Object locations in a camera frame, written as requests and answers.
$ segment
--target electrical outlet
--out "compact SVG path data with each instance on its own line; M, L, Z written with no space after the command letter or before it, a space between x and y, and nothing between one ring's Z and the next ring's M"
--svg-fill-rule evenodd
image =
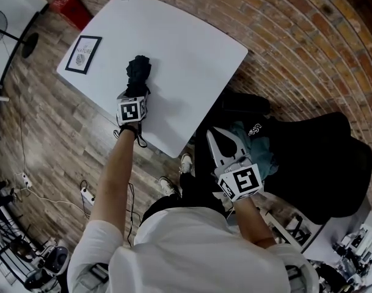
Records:
M95 197L92 195L92 193L89 192L89 190L86 187L82 187L81 194L84 197L84 199L93 206L95 202Z
M23 182L24 182L24 185L26 186L26 188L31 188L31 187L32 187L32 182L31 182L31 180L28 178L28 176L27 176L25 173L23 173L23 174L21 175L21 177L23 178Z

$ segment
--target shoe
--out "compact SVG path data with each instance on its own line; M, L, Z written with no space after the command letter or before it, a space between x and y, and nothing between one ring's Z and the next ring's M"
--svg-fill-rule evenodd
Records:
M181 157L180 173L190 173L192 171L191 155L186 153Z
M161 177L159 182L160 186L164 190L165 195L170 196L171 194L177 194L180 196L179 191L170 179L168 179L167 177Z

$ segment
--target framed print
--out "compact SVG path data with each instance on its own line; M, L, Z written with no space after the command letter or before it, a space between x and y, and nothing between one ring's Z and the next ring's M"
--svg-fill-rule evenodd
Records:
M65 67L67 71L87 74L89 65L100 44L101 37L80 36Z

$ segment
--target white sleeve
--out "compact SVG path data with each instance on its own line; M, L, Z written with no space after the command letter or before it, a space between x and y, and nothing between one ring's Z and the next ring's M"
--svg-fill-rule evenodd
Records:
M123 245L123 236L113 224L103 220L88 223L75 248L68 267L68 288L72 293L105 292L107 284L95 280L90 269L95 264L110 263L116 249Z

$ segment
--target brick wall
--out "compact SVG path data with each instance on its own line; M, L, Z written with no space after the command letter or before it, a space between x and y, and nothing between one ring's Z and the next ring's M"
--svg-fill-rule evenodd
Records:
M83 1L94 14L108 2ZM372 35L347 0L163 1L249 49L234 90L266 97L281 120L343 112L372 147Z

